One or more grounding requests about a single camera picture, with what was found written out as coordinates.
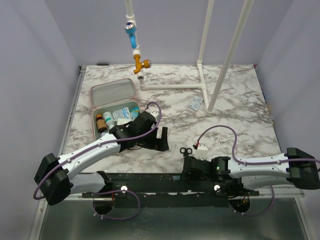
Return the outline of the metal scissors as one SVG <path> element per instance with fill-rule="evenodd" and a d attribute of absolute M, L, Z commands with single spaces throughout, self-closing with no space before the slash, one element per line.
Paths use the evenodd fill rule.
<path fill-rule="evenodd" d="M 179 152 L 183 155 L 183 157 L 188 157 L 193 153 L 193 150 L 189 147 L 181 147 Z"/>

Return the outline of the clear zip bag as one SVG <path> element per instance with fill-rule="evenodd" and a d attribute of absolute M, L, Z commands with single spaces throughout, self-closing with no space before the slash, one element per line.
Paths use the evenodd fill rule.
<path fill-rule="evenodd" d="M 117 125 L 125 125 L 131 121 L 132 120 L 130 118 L 120 117 L 117 119 Z"/>

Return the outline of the white blue gauze packet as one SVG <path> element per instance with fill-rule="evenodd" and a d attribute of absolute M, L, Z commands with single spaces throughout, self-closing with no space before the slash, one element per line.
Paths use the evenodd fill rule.
<path fill-rule="evenodd" d="M 112 116 L 114 119 L 132 119 L 130 109 L 128 107 L 121 108 L 119 110 L 116 110 L 112 112 Z"/>

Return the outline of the clear bottle green label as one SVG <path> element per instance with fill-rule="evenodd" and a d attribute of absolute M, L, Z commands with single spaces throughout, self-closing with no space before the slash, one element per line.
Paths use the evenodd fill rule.
<path fill-rule="evenodd" d="M 115 120 L 113 118 L 113 115 L 111 112 L 106 111 L 103 113 L 103 118 L 105 120 L 105 124 L 107 126 L 107 129 L 110 130 L 115 126 Z"/>

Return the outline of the amber bottle orange cap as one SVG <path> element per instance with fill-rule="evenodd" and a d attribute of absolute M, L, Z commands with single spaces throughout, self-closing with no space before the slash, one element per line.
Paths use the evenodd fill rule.
<path fill-rule="evenodd" d="M 96 126 L 99 133 L 103 133 L 107 130 L 107 125 L 102 114 L 96 115 Z"/>

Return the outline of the pink medicine kit case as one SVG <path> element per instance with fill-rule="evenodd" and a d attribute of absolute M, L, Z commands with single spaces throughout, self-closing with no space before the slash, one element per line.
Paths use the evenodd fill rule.
<path fill-rule="evenodd" d="M 134 99 L 136 87 L 130 78 L 123 78 L 93 86 L 90 89 L 90 103 L 93 107 L 91 113 L 92 131 L 95 140 L 100 138 L 96 123 L 96 115 L 104 112 L 114 112 L 122 108 L 140 108 Z"/>

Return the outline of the small blue white sachet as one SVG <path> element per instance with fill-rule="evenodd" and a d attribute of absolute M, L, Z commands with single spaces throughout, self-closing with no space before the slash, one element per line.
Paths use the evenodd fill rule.
<path fill-rule="evenodd" d="M 194 111 L 198 111 L 200 106 L 201 106 L 201 104 L 202 104 L 202 102 L 203 102 L 203 98 L 201 96 L 195 96 L 191 100 L 191 102 L 189 104 L 189 107 Z"/>

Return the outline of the blue cotton swab packet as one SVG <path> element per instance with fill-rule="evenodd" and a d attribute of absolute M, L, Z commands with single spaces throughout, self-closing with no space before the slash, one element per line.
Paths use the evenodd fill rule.
<path fill-rule="evenodd" d="M 130 113 L 131 119 L 134 120 L 139 116 L 140 109 L 138 107 L 130 108 L 129 113 Z"/>

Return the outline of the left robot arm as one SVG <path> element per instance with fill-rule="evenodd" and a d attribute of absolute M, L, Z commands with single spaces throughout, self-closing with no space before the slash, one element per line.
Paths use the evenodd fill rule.
<path fill-rule="evenodd" d="M 60 156 L 47 154 L 34 176 L 37 186 L 33 198 L 46 199 L 53 206 L 75 193 L 95 192 L 101 198 L 107 197 L 111 185 L 103 174 L 93 173 L 79 179 L 80 173 L 104 158 L 135 146 L 159 152 L 168 151 L 167 127 L 163 127 L 161 137 L 157 137 L 161 119 L 161 113 L 154 116 L 144 111 L 131 122 L 114 125 L 105 135 L 74 152 Z"/>

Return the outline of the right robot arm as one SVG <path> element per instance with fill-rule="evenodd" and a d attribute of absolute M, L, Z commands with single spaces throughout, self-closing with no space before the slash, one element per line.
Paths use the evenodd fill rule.
<path fill-rule="evenodd" d="M 293 185 L 302 190 L 318 190 L 320 177 L 316 159 L 296 148 L 269 157 L 219 156 L 208 161 L 185 156 L 182 175 L 188 180 L 208 180 L 224 195 L 241 196 L 263 187 Z"/>

